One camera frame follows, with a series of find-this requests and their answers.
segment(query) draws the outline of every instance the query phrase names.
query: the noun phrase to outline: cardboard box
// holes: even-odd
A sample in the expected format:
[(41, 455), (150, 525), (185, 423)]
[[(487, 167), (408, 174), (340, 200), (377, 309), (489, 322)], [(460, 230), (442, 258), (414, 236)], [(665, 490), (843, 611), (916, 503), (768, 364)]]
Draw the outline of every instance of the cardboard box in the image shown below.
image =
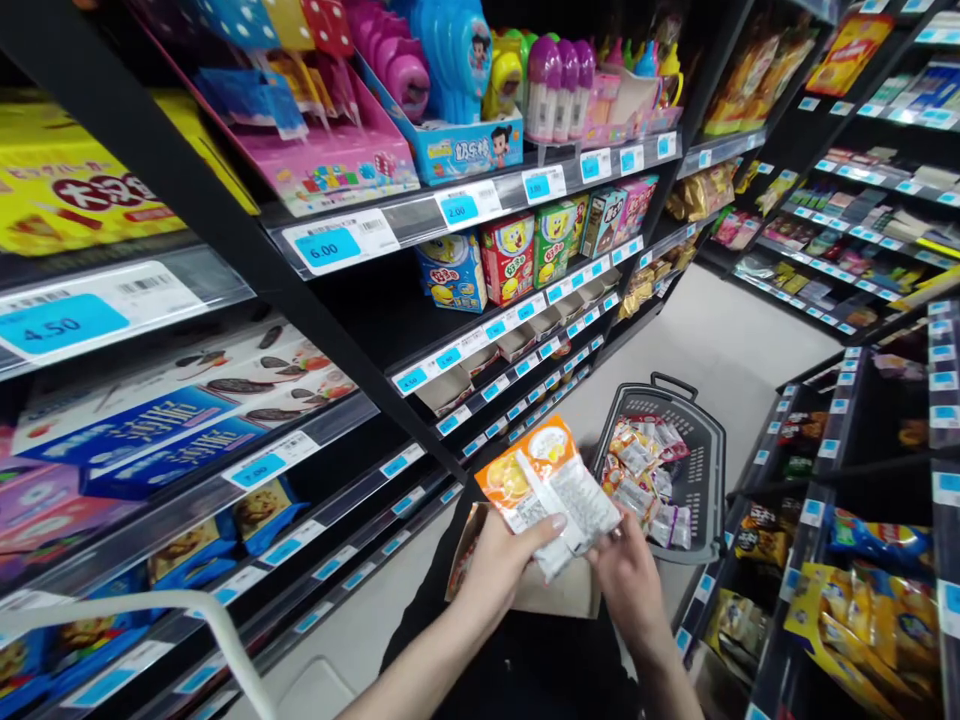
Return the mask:
[[(456, 597), (466, 576), (462, 567), (464, 556), (480, 536), (487, 514), (496, 512), (492, 508), (490, 503), (474, 503), (470, 510), (453, 556), (447, 592), (443, 598), (447, 602)], [(520, 577), (520, 586), (510, 607), (543, 615), (595, 620), (600, 613), (600, 585), (584, 557), (575, 558), (550, 585), (544, 585), (543, 573), (537, 564), (530, 563)]]

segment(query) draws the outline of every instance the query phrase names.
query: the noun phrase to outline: orange snack bag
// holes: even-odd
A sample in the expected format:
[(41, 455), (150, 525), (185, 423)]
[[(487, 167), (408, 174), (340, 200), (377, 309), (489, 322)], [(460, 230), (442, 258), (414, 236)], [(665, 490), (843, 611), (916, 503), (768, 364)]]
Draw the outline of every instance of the orange snack bag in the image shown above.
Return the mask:
[(560, 537), (534, 553), (548, 583), (620, 523), (620, 512), (583, 464), (559, 415), (511, 445), (476, 478), (514, 533), (554, 513), (566, 516)]

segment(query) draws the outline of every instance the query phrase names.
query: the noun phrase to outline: hand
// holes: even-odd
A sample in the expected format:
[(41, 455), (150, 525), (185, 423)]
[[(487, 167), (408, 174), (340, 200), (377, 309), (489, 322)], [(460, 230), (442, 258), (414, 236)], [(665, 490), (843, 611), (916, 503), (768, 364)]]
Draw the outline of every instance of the hand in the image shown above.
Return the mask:
[(679, 654), (663, 609), (660, 576), (637, 516), (616, 503), (622, 537), (604, 536), (587, 551), (607, 601), (635, 664), (662, 664)]
[(565, 516), (551, 515), (514, 535), (500, 513), (493, 508), (487, 512), (470, 570), (452, 605), (484, 640), (513, 604), (520, 575), (533, 553), (559, 537), (566, 524)]

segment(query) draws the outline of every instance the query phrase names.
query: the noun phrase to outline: shopping cart handle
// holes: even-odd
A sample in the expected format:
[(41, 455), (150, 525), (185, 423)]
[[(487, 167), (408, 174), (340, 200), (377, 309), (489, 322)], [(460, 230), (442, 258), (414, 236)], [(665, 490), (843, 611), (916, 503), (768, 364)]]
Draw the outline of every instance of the shopping cart handle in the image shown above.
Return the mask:
[(683, 388), (684, 390), (686, 390), (688, 393), (690, 393), (690, 402), (695, 401), (697, 399), (697, 395), (700, 392), (693, 385), (689, 385), (683, 382), (682, 380), (677, 380), (675, 377), (670, 377), (669, 375), (664, 375), (663, 373), (659, 373), (659, 372), (650, 373), (651, 385), (656, 385), (658, 379), (662, 380), (663, 382), (668, 382), (672, 385), (676, 385), (677, 387)]

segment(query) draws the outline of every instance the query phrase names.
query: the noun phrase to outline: white floor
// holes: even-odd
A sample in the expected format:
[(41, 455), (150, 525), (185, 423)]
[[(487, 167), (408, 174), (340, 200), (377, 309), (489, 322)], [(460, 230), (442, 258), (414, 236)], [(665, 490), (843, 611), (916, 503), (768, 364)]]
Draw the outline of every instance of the white floor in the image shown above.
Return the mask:
[[(560, 413), (581, 444), (593, 443), (618, 385), (649, 382), (655, 370), (677, 377), (699, 389), (697, 403), (726, 429), (726, 482), (731, 488), (774, 400), (774, 388), (839, 349), (837, 342), (787, 312), (693, 266), (661, 315), (564, 400)], [(452, 514), (452, 508), (447, 510), (399, 552), (270, 674), (268, 689), (279, 699), (314, 662), (285, 697), (281, 717), (331, 718), (352, 692), (376, 678), (387, 641)], [(670, 616), (694, 571), (660, 566)], [(228, 717), (256, 716), (242, 700)]]

